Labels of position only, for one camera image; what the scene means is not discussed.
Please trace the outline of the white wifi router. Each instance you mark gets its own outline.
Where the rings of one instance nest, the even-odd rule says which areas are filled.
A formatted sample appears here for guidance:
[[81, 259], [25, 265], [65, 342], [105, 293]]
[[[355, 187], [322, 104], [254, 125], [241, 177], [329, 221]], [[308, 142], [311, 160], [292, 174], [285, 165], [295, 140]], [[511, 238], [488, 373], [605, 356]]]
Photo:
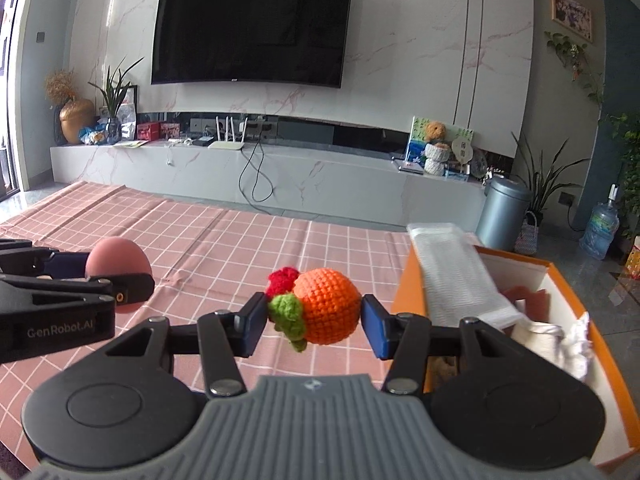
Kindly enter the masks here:
[[210, 129], [213, 142], [208, 148], [210, 150], [242, 150], [245, 145], [247, 123], [246, 118], [235, 120], [231, 116], [226, 116], [224, 119], [216, 117], [214, 128]]

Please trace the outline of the brown pink sponge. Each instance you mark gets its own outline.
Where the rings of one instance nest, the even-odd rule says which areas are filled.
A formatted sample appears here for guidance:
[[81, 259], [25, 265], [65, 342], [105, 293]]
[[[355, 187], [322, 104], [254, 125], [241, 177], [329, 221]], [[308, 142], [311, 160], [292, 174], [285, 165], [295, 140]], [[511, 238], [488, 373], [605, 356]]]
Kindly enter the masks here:
[[503, 289], [501, 293], [532, 321], [549, 321], [550, 295], [544, 289], [531, 290], [527, 286], [518, 285]]

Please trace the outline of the pink makeup sponge egg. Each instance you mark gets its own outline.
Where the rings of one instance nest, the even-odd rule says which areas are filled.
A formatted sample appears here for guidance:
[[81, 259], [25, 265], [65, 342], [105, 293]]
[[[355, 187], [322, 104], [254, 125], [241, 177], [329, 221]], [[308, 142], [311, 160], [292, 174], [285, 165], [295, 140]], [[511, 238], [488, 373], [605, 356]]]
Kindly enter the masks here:
[[88, 255], [85, 276], [90, 281], [107, 280], [116, 300], [117, 313], [138, 310], [153, 295], [155, 282], [148, 257], [132, 240], [107, 237]]

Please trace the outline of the brown plush toy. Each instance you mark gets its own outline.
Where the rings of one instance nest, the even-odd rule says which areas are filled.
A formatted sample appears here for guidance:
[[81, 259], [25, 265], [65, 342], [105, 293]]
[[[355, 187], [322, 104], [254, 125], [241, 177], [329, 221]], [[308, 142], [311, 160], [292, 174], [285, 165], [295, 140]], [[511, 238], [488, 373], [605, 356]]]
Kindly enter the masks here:
[[437, 389], [458, 374], [458, 360], [454, 356], [433, 356], [430, 359], [433, 388]]

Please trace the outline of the black wall television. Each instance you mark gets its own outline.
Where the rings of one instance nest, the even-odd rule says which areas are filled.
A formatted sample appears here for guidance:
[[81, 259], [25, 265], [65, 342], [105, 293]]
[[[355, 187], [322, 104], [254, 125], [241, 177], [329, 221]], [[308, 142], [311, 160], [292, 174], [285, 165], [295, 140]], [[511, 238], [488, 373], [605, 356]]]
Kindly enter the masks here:
[[341, 87], [352, 0], [158, 0], [152, 84]]

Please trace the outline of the orange cardboard box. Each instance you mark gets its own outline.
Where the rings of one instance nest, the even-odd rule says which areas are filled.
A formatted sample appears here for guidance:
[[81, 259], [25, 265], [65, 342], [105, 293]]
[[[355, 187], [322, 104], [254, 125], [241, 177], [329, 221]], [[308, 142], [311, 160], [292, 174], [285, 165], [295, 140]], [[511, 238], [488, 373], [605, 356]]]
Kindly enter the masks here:
[[591, 315], [544, 260], [459, 246], [455, 257], [413, 244], [392, 307], [454, 327], [475, 316], [514, 330], [526, 348], [582, 379], [600, 398], [605, 428], [592, 462], [612, 472], [639, 455], [639, 415], [626, 382]]

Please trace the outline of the pink checkered tablecloth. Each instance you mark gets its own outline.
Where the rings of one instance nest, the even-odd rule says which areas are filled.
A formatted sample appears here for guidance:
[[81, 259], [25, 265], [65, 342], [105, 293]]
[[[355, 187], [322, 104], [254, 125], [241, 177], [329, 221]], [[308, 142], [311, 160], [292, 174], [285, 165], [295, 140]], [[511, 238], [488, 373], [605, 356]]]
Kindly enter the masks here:
[[[151, 316], [191, 324], [217, 310], [239, 310], [284, 266], [300, 272], [331, 268], [385, 307], [395, 297], [409, 251], [404, 228], [359, 220], [249, 206], [178, 200], [123, 185], [88, 182], [20, 193], [1, 203], [1, 237], [85, 252], [109, 236], [133, 240], [152, 264], [155, 292], [140, 308], [116, 314], [116, 335]], [[1, 365], [1, 443], [19, 464], [37, 463], [20, 418], [37, 386], [98, 344]], [[260, 375], [368, 374], [381, 385], [385, 364], [373, 356], [361, 328], [333, 346], [297, 353], [268, 325], [258, 349], [239, 360], [248, 386]], [[20, 478], [24, 472], [9, 472]]]

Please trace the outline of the grey metal trash can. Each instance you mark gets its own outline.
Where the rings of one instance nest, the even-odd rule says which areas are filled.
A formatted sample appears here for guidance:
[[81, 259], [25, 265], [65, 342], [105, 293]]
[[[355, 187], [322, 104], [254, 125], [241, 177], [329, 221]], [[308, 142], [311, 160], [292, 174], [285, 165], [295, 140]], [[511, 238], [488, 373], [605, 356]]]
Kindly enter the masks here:
[[485, 247], [510, 252], [533, 193], [520, 182], [494, 177], [486, 185], [485, 195], [475, 234]]

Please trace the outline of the beige drawstring bag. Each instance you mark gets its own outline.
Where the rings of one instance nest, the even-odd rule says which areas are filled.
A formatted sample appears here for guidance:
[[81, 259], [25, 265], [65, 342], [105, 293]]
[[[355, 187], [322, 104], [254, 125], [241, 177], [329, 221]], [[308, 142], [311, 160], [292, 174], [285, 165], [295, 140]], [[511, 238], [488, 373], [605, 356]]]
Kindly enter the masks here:
[[521, 318], [514, 326], [511, 338], [531, 352], [557, 367], [563, 367], [562, 341], [565, 337], [560, 326]]

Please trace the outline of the potted plant near bin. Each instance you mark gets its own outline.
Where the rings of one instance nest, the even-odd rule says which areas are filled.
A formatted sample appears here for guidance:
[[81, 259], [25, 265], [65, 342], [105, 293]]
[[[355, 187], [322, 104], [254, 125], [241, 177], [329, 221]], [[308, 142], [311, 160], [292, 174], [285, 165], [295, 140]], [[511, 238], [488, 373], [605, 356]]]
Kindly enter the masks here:
[[548, 200], [550, 200], [555, 192], [574, 190], [574, 188], [582, 187], [581, 184], [576, 182], [563, 181], [562, 177], [566, 174], [567, 170], [589, 162], [589, 158], [576, 159], [566, 164], [561, 162], [561, 155], [568, 143], [568, 140], [565, 139], [555, 151], [551, 162], [546, 164], [544, 161], [544, 152], [539, 151], [538, 154], [535, 155], [525, 134], [522, 134], [518, 140], [515, 139], [514, 133], [511, 133], [511, 136], [516, 143], [516, 157], [521, 162], [524, 162], [525, 167], [525, 177], [518, 176], [518, 180], [520, 180], [529, 190], [530, 194], [532, 194], [528, 212], [534, 216], [538, 226], [540, 226], [542, 220], [544, 220], [544, 210], [546, 209]]

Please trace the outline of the blue water jug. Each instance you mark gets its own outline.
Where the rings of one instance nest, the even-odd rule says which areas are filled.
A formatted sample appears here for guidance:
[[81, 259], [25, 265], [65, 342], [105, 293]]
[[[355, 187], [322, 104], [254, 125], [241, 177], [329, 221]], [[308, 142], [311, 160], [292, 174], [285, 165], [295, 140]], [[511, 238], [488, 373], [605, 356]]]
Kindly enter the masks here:
[[608, 199], [592, 208], [590, 218], [579, 247], [590, 257], [603, 260], [608, 252], [614, 235], [620, 227], [620, 218], [616, 208], [618, 186], [612, 184]]

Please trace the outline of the white cloth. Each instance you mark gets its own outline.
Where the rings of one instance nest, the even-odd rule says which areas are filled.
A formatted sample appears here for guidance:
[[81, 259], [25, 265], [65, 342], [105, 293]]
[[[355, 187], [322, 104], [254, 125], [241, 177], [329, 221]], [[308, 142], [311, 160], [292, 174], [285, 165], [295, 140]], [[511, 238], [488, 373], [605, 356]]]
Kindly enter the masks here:
[[570, 326], [560, 344], [562, 369], [581, 382], [586, 381], [593, 359], [589, 329], [590, 314], [585, 312]]

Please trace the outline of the orange crochet fruit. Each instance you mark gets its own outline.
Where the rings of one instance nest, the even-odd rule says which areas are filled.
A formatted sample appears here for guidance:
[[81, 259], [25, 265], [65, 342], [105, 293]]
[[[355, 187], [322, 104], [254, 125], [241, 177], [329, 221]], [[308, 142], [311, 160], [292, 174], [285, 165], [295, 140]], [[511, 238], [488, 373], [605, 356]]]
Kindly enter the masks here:
[[337, 344], [359, 324], [362, 295], [334, 269], [299, 272], [286, 266], [268, 276], [265, 294], [269, 321], [296, 352], [307, 344]]

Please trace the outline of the white mesh pouch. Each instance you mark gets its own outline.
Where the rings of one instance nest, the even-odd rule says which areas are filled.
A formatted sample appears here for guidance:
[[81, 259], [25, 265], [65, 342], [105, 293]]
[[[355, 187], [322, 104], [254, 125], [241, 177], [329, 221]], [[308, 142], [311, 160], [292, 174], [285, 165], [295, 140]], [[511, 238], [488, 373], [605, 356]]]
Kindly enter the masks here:
[[462, 318], [478, 318], [503, 330], [523, 317], [498, 292], [465, 232], [452, 223], [411, 223], [407, 230], [423, 275], [428, 317], [434, 324], [456, 327]]

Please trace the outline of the gold vase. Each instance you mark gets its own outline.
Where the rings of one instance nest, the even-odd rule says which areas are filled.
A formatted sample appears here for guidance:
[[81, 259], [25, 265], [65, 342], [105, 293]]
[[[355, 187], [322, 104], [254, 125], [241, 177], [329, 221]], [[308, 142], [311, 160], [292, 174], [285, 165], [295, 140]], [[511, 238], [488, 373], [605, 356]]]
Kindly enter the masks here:
[[61, 108], [58, 118], [66, 141], [78, 144], [80, 130], [96, 123], [96, 107], [88, 99], [69, 100]]

